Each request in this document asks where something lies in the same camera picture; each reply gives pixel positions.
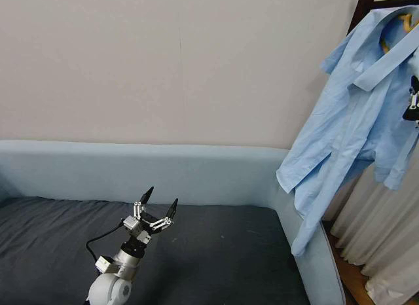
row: wooden hanger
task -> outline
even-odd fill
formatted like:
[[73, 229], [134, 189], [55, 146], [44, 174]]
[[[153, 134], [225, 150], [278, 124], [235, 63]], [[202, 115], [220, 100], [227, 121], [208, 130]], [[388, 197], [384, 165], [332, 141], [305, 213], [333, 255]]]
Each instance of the wooden hanger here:
[[[400, 15], [398, 16], [398, 19], [403, 21], [403, 30], [405, 30], [406, 33], [411, 32], [413, 28], [419, 24], [419, 20], [417, 20], [414, 25], [412, 25], [412, 14]], [[390, 48], [383, 38], [380, 39], [380, 45], [384, 53], [390, 51]]]

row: shirt sleeve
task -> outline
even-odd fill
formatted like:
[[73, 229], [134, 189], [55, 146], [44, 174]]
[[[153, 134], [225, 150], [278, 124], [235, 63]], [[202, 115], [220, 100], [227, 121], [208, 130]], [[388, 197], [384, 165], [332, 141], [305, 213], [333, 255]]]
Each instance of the shirt sleeve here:
[[401, 182], [406, 174], [407, 168], [409, 167], [409, 160], [412, 156], [414, 148], [418, 143], [418, 130], [415, 129], [410, 137], [407, 139], [405, 146], [402, 148], [399, 158], [393, 166], [390, 174], [384, 181], [384, 185], [392, 190], [399, 189]]
[[346, 38], [330, 53], [328, 57], [325, 58], [324, 61], [322, 61], [320, 68], [325, 71], [327, 74], [331, 74], [333, 70], [335, 69], [337, 63], [339, 62], [340, 58], [343, 55], [343, 52], [345, 51], [346, 45], [348, 45], [349, 40], [352, 38], [352, 35], [354, 34], [356, 28], [353, 28], [353, 30], [346, 36]]

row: robotic arm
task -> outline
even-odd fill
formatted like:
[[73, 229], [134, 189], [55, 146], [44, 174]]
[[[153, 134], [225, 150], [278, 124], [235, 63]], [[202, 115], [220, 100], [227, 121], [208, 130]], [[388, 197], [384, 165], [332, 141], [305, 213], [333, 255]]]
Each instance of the robotic arm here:
[[121, 245], [113, 258], [101, 256], [95, 263], [101, 274], [91, 285], [85, 305], [123, 305], [130, 297], [131, 282], [151, 235], [173, 224], [177, 198], [162, 219], [157, 219], [145, 211], [145, 204], [149, 201], [153, 189], [154, 187], [151, 187], [139, 202], [134, 203], [134, 216], [129, 215], [122, 222], [130, 233], [130, 239]]

